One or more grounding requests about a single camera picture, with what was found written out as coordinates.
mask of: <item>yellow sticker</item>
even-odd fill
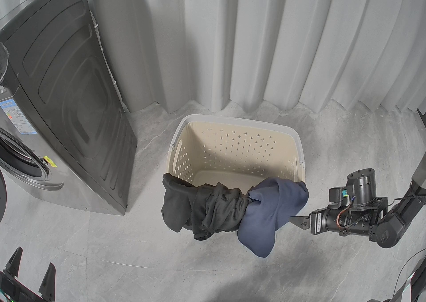
[[[55,163],[52,160],[50,160],[50,157],[43,156],[43,159],[45,159],[49,163],[49,165],[51,165],[52,167],[56,167],[57,168],[57,166],[55,165]]]

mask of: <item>washing machine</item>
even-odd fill
[[[41,200],[123,215],[137,142],[87,0],[27,0],[3,17],[1,74],[3,173]]]

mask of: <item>plastic basket rim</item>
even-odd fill
[[[176,129],[172,142],[170,143],[169,151],[176,146],[176,142],[179,138],[184,127],[190,122],[208,122],[208,123],[220,123],[220,124],[230,124],[230,125],[238,125],[241,127],[251,127],[251,128],[259,128],[270,131],[277,131],[280,133],[284,133],[290,135],[295,143],[297,153],[299,155],[299,162],[302,165],[302,168],[305,168],[305,156],[303,154],[302,142],[300,140],[299,134],[291,127],[286,125],[279,125],[269,122],[263,121],[255,121],[252,119],[244,119],[238,117],[228,117],[228,116],[214,116],[214,115],[203,115],[203,114],[191,114],[182,119],[179,123],[178,128]]]

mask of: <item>cable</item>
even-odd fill
[[[399,275],[398,275],[397,282],[395,283],[394,294],[392,295],[392,297],[393,297],[393,296],[395,296],[395,291],[397,290],[398,280],[399,280],[399,277],[401,276],[402,270],[404,270],[404,267],[407,265],[407,263],[408,263],[409,261],[411,261],[411,259],[412,259],[415,255],[418,255],[420,252],[422,252],[422,251],[424,251],[424,250],[426,250],[426,247],[425,247],[424,249],[421,249],[419,252],[416,252],[414,255],[412,255],[412,256],[410,257],[410,259],[409,259],[407,262],[405,262],[404,266],[402,267],[402,269],[401,269],[401,271],[400,271],[400,273],[399,273]]]
[[[415,199],[415,198],[426,198],[426,195],[413,195],[410,197],[402,197],[402,198],[395,198],[394,200],[392,200],[392,202],[388,205],[392,206],[395,203],[395,200],[403,200],[403,199]]]
[[[352,197],[351,202],[349,203],[349,205],[348,205],[346,208],[342,209],[342,210],[339,212],[339,214],[337,215],[337,218],[336,218],[336,225],[337,225],[337,227],[338,227],[339,229],[342,229],[342,228],[343,228],[343,227],[340,225],[340,223],[339,223],[340,216],[342,215],[342,213],[343,213],[343,212],[345,212],[345,211],[347,211],[348,209],[350,209],[350,208],[351,208],[352,203],[354,202],[354,200],[355,200],[355,197]]]
[[[354,226],[357,222],[359,222],[359,221],[361,221],[361,220],[365,220],[365,218],[366,218],[366,216],[365,216],[365,215],[363,215],[362,217],[359,217],[358,219],[354,220],[352,223],[350,223],[350,224],[348,224],[348,225],[345,225],[345,226],[342,226],[342,229],[343,229],[343,230],[346,230],[346,229],[348,229],[349,227]]]

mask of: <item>marble floor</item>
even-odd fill
[[[69,209],[33,198],[6,178],[8,205],[0,223],[0,265],[24,249],[20,280],[34,291],[49,262],[57,269],[56,300],[68,301],[347,301],[390,298],[405,261],[426,247],[423,209],[399,244],[382,249],[364,237],[312,236],[291,224],[276,233],[274,250],[257,258],[236,233],[195,241],[162,220],[162,174],[172,135],[191,113],[211,114],[189,102],[168,115],[152,104],[130,114],[138,149],[125,216]],[[309,202],[327,205],[328,189],[350,172],[373,167],[377,194],[405,193],[426,150],[426,131],[416,113],[369,111],[359,103],[345,111],[330,101],[321,113],[298,105],[280,111],[263,102],[251,115],[235,103],[220,115],[288,125],[300,135]],[[402,273],[402,280],[415,262]]]

